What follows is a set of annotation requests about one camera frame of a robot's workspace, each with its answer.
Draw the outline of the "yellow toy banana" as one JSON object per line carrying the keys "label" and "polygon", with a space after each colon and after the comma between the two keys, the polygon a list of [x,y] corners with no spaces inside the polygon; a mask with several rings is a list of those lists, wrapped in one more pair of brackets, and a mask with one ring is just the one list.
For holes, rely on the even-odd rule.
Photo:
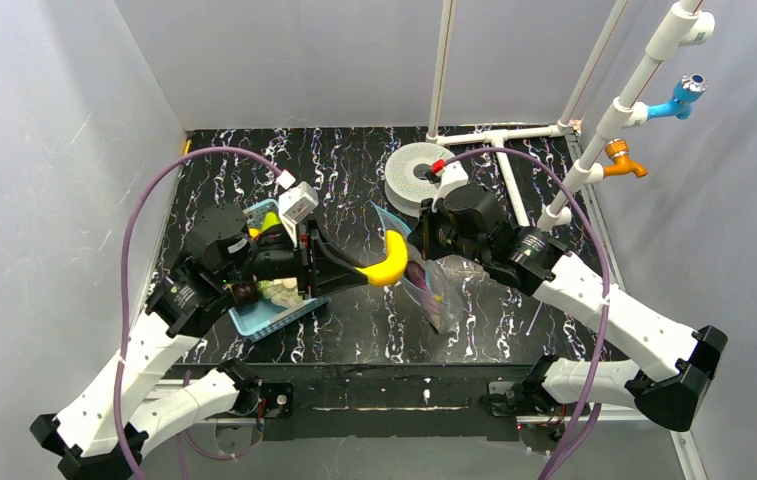
{"label": "yellow toy banana", "polygon": [[407,242],[401,233],[388,229],[385,232],[384,241],[386,251],[384,260],[366,267],[355,268],[372,286],[386,287],[398,282],[403,277],[409,261]]}

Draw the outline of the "clear zip top bag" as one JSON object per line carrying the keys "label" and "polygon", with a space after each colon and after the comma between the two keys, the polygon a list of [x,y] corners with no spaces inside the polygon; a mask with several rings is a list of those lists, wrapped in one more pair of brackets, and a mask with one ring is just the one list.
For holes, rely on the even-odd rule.
{"label": "clear zip top bag", "polygon": [[[449,334],[453,331],[458,330],[461,321],[465,320],[468,314],[466,313],[465,307],[462,305],[462,300],[460,299],[460,295],[457,289],[450,282],[444,269],[434,260],[425,260],[422,257],[421,253],[407,241],[407,237],[412,232],[412,230],[401,218],[390,213],[388,210],[377,205],[375,202],[372,202],[371,205],[375,209],[381,226],[384,230],[396,230],[403,235],[408,246],[409,261],[419,263],[426,269],[429,286],[436,293],[443,297],[442,313],[444,315],[446,330],[444,333],[439,334]],[[403,286],[403,277],[398,281],[398,283],[408,295],[405,287]]]}

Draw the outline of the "light blue plastic basket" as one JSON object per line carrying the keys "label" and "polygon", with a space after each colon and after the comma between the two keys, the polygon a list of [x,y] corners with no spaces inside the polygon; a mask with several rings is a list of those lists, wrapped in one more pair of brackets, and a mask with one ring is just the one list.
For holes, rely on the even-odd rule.
{"label": "light blue plastic basket", "polygon": [[[243,213],[248,225],[255,228],[261,226],[267,213],[276,213],[277,209],[276,200],[266,199],[246,208]],[[295,306],[283,307],[262,298],[253,305],[231,308],[227,313],[240,337],[257,342],[329,302],[329,297],[309,298]]]}

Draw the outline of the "purple toy eggplant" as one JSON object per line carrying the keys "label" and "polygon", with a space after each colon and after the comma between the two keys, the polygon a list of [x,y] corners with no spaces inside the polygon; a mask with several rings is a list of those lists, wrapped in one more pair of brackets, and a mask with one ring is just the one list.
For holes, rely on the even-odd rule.
{"label": "purple toy eggplant", "polygon": [[444,333],[446,328],[442,313],[443,297],[429,286],[426,269],[419,263],[409,261],[403,277],[403,286],[420,307],[432,328],[438,333]]}

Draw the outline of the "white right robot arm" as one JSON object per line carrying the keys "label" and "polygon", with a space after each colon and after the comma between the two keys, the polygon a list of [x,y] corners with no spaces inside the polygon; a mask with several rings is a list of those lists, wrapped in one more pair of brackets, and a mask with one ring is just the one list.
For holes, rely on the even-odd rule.
{"label": "white right robot arm", "polygon": [[480,265],[624,353],[624,361],[599,363],[589,401],[634,408],[671,431],[691,428],[728,344],[719,328],[694,329],[650,309],[551,234],[511,222],[482,186],[422,201],[408,240],[427,260],[457,255]]}

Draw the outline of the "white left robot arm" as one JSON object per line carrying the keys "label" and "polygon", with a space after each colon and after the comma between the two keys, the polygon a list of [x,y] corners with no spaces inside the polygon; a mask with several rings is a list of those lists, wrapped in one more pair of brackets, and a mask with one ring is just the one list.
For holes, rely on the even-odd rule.
{"label": "white left robot arm", "polygon": [[126,320],[114,357],[67,407],[31,424],[34,438],[59,457],[67,479],[127,479],[167,439],[209,417],[232,412],[262,421],[274,387],[228,359],[177,392],[149,401],[172,366],[232,311],[288,293],[297,304],[365,285],[396,282],[407,261],[391,234],[385,261],[365,265],[332,245],[314,220],[286,212],[246,215],[235,205],[206,209],[155,285],[144,312]]}

